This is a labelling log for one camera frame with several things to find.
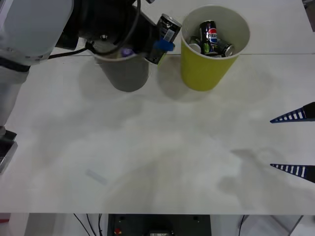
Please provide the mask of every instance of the pepsi logo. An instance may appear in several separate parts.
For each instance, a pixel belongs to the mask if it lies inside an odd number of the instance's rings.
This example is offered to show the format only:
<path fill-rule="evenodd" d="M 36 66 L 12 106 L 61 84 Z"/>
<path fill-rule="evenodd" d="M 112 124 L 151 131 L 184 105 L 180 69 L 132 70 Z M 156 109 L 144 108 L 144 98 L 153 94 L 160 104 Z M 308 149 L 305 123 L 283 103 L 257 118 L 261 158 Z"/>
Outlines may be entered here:
<path fill-rule="evenodd" d="M 217 29 L 211 28 L 208 30 L 209 40 L 210 42 L 217 43 Z"/>

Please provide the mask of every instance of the floor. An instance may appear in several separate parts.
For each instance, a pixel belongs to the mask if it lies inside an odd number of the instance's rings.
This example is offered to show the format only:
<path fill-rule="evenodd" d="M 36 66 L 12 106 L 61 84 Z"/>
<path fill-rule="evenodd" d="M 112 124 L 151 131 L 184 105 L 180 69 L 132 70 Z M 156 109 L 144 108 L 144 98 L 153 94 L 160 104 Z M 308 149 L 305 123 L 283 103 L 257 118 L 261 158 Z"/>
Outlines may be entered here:
<path fill-rule="evenodd" d="M 90 214 L 90 221 L 97 229 L 97 214 Z M 92 235 L 86 215 L 78 214 L 82 223 Z M 287 236 L 294 227 L 299 215 L 258 216 L 251 215 L 243 223 L 241 236 Z M 211 215 L 212 236 L 237 236 L 242 215 Z M 103 215 L 101 226 L 103 235 L 107 232 L 107 215 Z M 1 236 L 87 236 L 86 232 L 73 214 L 30 214 L 25 234 L 8 233 L 7 225 L 0 225 Z M 314 235 L 313 216 L 304 216 L 291 236 Z"/>

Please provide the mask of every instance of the cable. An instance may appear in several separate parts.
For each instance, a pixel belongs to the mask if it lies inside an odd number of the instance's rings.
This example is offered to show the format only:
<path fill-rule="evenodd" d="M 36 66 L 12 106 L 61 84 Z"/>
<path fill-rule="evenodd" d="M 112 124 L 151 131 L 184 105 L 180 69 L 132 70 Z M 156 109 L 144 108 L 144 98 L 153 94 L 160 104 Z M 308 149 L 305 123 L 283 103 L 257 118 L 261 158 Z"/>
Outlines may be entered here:
<path fill-rule="evenodd" d="M 77 50 L 77 51 L 74 51 L 74 52 L 69 52 L 69 53 L 60 53 L 60 54 L 50 55 L 48 59 L 72 56 L 72 55 L 84 52 L 86 50 L 90 50 L 92 53 L 100 55 L 100 56 L 107 56 L 107 55 L 110 55 L 112 53 L 115 53 L 119 49 L 121 49 L 126 44 L 126 42 L 130 39 L 130 37 L 132 36 L 133 32 L 135 31 L 135 29 L 137 27 L 140 14 L 141 14 L 141 0 L 137 0 L 137 14 L 136 14 L 136 16 L 134 18 L 134 21 L 132 23 L 132 26 L 131 26 L 127 36 L 124 38 L 124 40 L 120 44 L 118 44 L 118 46 L 116 48 L 114 48 L 112 50 L 109 50 L 108 52 L 105 52 L 105 53 L 98 52 L 93 47 L 93 44 L 87 41 L 86 44 L 85 44 L 85 47 L 80 49 L 80 50 Z"/>
<path fill-rule="evenodd" d="M 61 58 L 61 57 L 67 57 L 67 56 L 72 56 L 81 52 L 86 51 L 88 48 L 84 47 L 80 50 L 74 51 L 74 52 L 69 52 L 69 53 L 59 53 L 59 54 L 54 54 L 50 55 L 48 59 L 53 59 L 53 58 Z"/>
<path fill-rule="evenodd" d="M 241 235 L 241 228 L 242 228 L 242 224 L 243 224 L 243 221 L 244 221 L 244 217 L 245 217 L 245 215 L 243 215 L 243 217 L 242 217 L 241 224 L 240 224 L 240 230 L 238 232 L 238 236 Z"/>
<path fill-rule="evenodd" d="M 93 229 L 93 227 L 92 227 L 92 225 L 91 225 L 91 223 L 90 223 L 90 219 L 89 219 L 89 215 L 88 215 L 88 214 L 87 214 L 87 219 L 88 219 L 88 222 L 89 222 L 90 228 L 91 228 L 91 230 L 92 230 L 92 232 L 93 232 L 94 236 L 96 236 L 96 233 L 95 233 L 95 231 L 94 231 L 94 229 Z"/>
<path fill-rule="evenodd" d="M 103 236 L 102 234 L 102 229 L 100 228 L 100 219 L 102 217 L 102 214 L 98 215 L 98 232 L 99 232 L 99 236 Z"/>
<path fill-rule="evenodd" d="M 134 18 L 134 21 L 132 23 L 132 26 L 127 34 L 127 36 L 125 37 L 125 39 L 120 43 L 118 44 L 118 46 L 112 50 L 109 50 L 108 52 L 105 52 L 105 53 L 101 53 L 101 52 L 98 52 L 97 50 L 95 50 L 95 48 L 93 47 L 93 45 L 91 43 L 89 43 L 87 41 L 85 47 L 87 49 L 89 49 L 92 53 L 94 54 L 97 54 L 97 55 L 100 55 L 100 56 L 107 56 L 107 55 L 110 55 L 112 53 L 115 53 L 117 52 L 119 49 L 121 49 L 125 43 L 130 39 L 130 37 L 132 36 L 133 32 L 135 31 L 136 27 L 137 27 L 137 24 L 138 24 L 138 20 L 139 20 L 139 17 L 140 17 L 140 14 L 141 14 L 141 0 L 137 0 L 137 14 Z"/>
<path fill-rule="evenodd" d="M 89 234 L 87 228 L 85 228 L 84 224 L 83 224 L 83 223 L 81 222 L 81 220 L 77 217 L 77 215 L 74 214 L 74 216 L 75 216 L 75 218 L 77 218 L 77 220 L 78 220 L 78 221 L 80 222 L 80 224 L 83 226 L 83 228 L 85 229 L 85 231 L 87 232 L 87 234 L 88 234 L 89 236 L 91 236 L 91 235 Z"/>

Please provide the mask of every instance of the yellow cup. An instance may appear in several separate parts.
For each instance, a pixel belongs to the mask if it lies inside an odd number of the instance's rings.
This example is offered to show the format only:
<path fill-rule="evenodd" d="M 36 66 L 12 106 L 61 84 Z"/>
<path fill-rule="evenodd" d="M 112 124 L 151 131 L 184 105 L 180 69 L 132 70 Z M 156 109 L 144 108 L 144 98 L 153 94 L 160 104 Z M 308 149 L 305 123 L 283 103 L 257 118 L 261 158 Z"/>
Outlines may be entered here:
<path fill-rule="evenodd" d="M 234 45 L 234 55 L 212 58 L 194 51 L 187 43 L 189 37 L 200 36 L 199 25 L 213 20 L 219 39 Z M 213 89 L 225 75 L 250 40 L 246 20 L 235 11 L 222 6 L 207 5 L 192 11 L 184 18 L 182 26 L 181 71 L 185 84 L 197 91 Z"/>

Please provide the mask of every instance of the can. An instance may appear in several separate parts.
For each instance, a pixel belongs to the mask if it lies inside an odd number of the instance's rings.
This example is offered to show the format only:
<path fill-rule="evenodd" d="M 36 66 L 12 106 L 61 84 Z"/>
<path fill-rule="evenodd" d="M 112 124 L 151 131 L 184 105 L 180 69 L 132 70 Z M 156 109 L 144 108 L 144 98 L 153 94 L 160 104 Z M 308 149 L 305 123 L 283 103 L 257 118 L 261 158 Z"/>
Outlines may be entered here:
<path fill-rule="evenodd" d="M 196 43 L 190 43 L 189 46 L 196 52 L 201 53 L 201 47 Z"/>
<path fill-rule="evenodd" d="M 160 39 L 173 43 L 181 30 L 182 24 L 173 19 L 172 17 L 162 14 L 160 17 L 157 28 L 159 30 Z M 154 64 L 158 64 L 166 52 L 159 48 L 152 48 L 149 56 L 145 59 Z"/>
<path fill-rule="evenodd" d="M 200 24 L 201 53 L 206 56 L 219 54 L 216 22 L 212 20 Z"/>
<path fill-rule="evenodd" d="M 189 37 L 189 39 L 188 39 L 188 44 L 191 44 L 191 43 L 195 43 L 195 44 L 201 45 L 200 38 L 197 37 L 197 36 L 191 36 L 191 37 Z"/>
<path fill-rule="evenodd" d="M 219 53 L 222 57 L 230 57 L 234 53 L 234 45 L 218 38 Z"/>

